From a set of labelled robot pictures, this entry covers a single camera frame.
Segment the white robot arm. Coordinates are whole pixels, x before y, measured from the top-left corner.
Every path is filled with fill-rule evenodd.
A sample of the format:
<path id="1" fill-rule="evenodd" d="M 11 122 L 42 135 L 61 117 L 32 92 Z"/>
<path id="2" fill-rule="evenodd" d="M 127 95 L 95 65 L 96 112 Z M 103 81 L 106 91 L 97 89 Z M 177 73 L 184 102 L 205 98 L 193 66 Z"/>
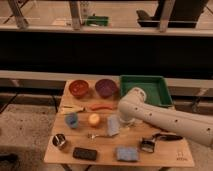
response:
<path id="1" fill-rule="evenodd" d="M 147 104 L 146 93 L 139 87 L 132 88 L 118 102 L 120 118 L 130 122 L 133 118 L 174 132 L 213 149 L 213 117 L 177 111 Z"/>

